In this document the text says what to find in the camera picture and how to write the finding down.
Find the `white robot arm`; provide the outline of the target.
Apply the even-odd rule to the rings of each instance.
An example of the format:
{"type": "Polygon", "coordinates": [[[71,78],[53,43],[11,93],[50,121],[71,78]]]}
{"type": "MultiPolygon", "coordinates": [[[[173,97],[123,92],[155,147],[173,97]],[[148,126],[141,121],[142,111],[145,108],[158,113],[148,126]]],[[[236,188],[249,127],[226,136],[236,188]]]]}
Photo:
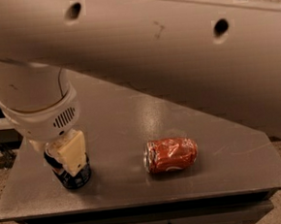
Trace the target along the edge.
{"type": "Polygon", "coordinates": [[[281,5],[240,0],[0,0],[0,109],[56,134],[86,74],[281,138],[281,5]]]}

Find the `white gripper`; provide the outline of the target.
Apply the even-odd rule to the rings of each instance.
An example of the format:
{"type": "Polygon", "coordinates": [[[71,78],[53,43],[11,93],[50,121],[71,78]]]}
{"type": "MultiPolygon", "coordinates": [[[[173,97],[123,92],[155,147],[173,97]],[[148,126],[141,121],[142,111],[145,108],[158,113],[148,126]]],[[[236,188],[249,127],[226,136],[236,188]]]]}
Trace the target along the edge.
{"type": "Polygon", "coordinates": [[[56,159],[49,154],[45,143],[65,134],[78,121],[78,96],[72,85],[61,101],[44,110],[19,112],[3,105],[1,101],[0,109],[15,130],[30,140],[32,147],[44,156],[56,174],[63,174],[64,169],[76,176],[86,164],[86,144],[80,130],[70,130],[53,144],[56,159]]]}

